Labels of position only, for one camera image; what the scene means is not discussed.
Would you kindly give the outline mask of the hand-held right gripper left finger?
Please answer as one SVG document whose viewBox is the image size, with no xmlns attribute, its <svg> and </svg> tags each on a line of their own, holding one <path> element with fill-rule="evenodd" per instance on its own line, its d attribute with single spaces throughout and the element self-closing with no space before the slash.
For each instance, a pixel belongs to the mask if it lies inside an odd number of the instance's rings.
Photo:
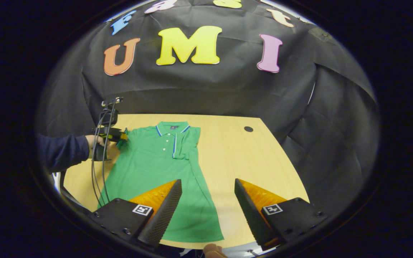
<svg viewBox="0 0 413 258">
<path fill-rule="evenodd" d="M 182 181 L 173 180 L 131 200 L 115 198 L 89 212 L 88 218 L 125 242 L 157 248 L 181 195 Z"/>
</svg>

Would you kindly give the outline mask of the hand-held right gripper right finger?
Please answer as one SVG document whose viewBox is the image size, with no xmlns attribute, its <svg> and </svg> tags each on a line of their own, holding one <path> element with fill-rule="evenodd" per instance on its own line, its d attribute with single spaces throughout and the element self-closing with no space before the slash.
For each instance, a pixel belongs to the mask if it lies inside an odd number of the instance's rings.
<svg viewBox="0 0 413 258">
<path fill-rule="evenodd" d="M 303 198 L 287 200 L 239 178 L 234 193 L 263 251 L 296 242 L 328 219 L 328 213 Z"/>
</svg>

